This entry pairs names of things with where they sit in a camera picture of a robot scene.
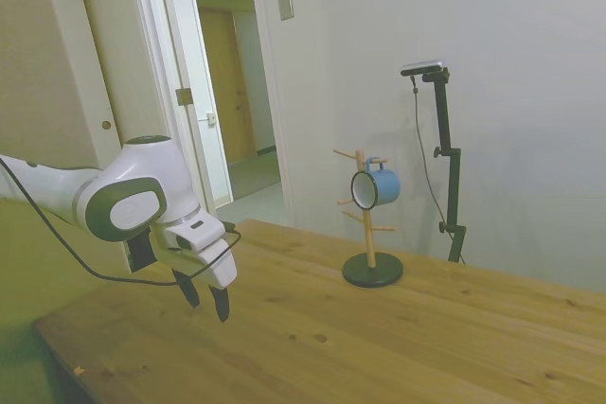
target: black cable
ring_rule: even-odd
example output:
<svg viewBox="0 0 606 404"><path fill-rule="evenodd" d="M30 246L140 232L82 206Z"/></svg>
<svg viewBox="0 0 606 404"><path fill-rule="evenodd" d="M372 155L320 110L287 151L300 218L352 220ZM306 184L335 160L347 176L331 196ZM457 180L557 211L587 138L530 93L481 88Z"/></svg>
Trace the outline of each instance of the black cable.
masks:
<svg viewBox="0 0 606 404"><path fill-rule="evenodd" d="M50 232L53 233L53 235L63 245L63 247L78 261L78 263L80 265L82 265L82 267L87 272L89 272L90 274L92 274L96 278L103 279L105 281L114 281L114 282L117 282L117 283L147 284L149 286L179 286L179 283L177 281L162 282L162 281L149 281L147 279L120 278L120 277L117 277L117 276L107 276L105 274L101 274L101 273L96 272L93 269L91 269L88 266L88 264L86 264L86 262L84 262L84 260L78 255L78 253L76 253L76 251L74 251L74 249L69 245L69 243L67 243L67 241L62 237L62 235L57 231L57 229L55 229L55 226L53 226L53 224L50 222L50 220L46 217L46 215L44 214L44 212L42 211L42 209L40 208L40 206L31 198L31 196L29 196L29 193L27 192L27 190L25 189L25 187L19 181L19 179L17 178L17 176L12 172L12 170L10 170L10 167L5 163L5 161L2 158L0 158L0 165L2 165L2 167L9 174L10 178L19 187L19 189L24 194L24 196L26 197L26 199L29 202L29 204L33 207L33 209L36 211L36 213L42 219L42 221L46 224L46 227L48 227L48 229L50 230ZM241 233L238 232L236 229L233 229L231 231L227 231L227 233L228 234L235 234L237 236L236 239L234 241L232 241L227 246L227 248L225 248L223 251L221 251L221 253L217 257L215 257L213 260L211 260L207 265L205 265L204 267L202 267L196 273L187 276L187 278L185 278L185 279L191 280L191 279L195 278L196 276L198 276L199 274L204 273L206 270L210 269L213 265L215 265L217 263L217 261L219 259L221 259L234 246L236 246L236 244L242 238Z"/></svg>
<svg viewBox="0 0 606 404"><path fill-rule="evenodd" d="M417 88L417 82L415 81L415 77L411 76L410 80L413 81L413 94L415 95L415 125L417 126L417 137L419 138L420 156L423 158L423 169L425 170L425 180L427 181L427 186L429 186L429 192L432 195L432 199L434 200L434 203L436 204L437 211L439 212L439 215L442 218L442 222L444 223L444 225L446 225L446 219L444 218L444 212L442 212L442 208L439 206L439 203L437 202L436 194L434 193L434 187L432 186L432 183L429 180L429 171L427 170L427 158L425 157L425 147L423 146L423 140L420 137L419 89ZM453 235L450 232L448 232L448 231L445 231L445 232L446 232L446 234L448 234L448 237L451 238L451 241L455 240L453 238ZM465 259L463 258L463 255L460 255L460 257L461 257L461 262L463 262L464 265L467 265L465 263Z"/></svg>

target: wooden table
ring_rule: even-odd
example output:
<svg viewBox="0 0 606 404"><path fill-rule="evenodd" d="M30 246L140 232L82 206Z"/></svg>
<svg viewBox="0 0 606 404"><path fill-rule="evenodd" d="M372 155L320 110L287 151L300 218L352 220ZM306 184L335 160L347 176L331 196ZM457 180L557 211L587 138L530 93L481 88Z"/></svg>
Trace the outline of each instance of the wooden table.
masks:
<svg viewBox="0 0 606 404"><path fill-rule="evenodd" d="M363 290L362 243L247 221L232 314L210 293L113 284L37 323L95 402L606 403L606 297L396 254ZM139 276L170 279L160 265Z"/></svg>

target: black round base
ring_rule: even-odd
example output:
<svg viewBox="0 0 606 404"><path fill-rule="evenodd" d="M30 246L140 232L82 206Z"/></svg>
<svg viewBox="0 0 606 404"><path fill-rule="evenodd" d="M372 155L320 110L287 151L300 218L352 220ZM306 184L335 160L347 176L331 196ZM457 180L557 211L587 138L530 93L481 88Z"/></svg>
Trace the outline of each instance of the black round base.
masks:
<svg viewBox="0 0 606 404"><path fill-rule="evenodd" d="M400 260L386 253L377 253L377 267L368 267L366 254L355 255L343 266L343 277L359 288L382 288L398 281L404 274Z"/></svg>

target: mug handle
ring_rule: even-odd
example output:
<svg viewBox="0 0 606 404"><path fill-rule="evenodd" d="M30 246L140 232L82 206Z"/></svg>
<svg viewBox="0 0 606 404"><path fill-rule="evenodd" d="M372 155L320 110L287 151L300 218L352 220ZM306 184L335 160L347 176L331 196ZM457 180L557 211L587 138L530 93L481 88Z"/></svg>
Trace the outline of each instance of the mug handle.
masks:
<svg viewBox="0 0 606 404"><path fill-rule="evenodd" d="M379 160L380 158L378 156L371 156L366 160L366 172L370 172L370 162L375 159ZM379 169L383 170L383 163L379 163Z"/></svg>

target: door hinge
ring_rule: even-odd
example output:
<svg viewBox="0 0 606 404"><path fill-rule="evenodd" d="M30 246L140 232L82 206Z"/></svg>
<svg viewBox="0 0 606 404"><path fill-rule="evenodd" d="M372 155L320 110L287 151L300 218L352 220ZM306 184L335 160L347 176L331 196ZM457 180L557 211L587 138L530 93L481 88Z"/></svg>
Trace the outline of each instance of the door hinge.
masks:
<svg viewBox="0 0 606 404"><path fill-rule="evenodd" d="M177 94L177 104L179 106L189 106L193 104L193 95L191 94L191 89L189 87L185 87L183 89L175 90Z"/></svg>

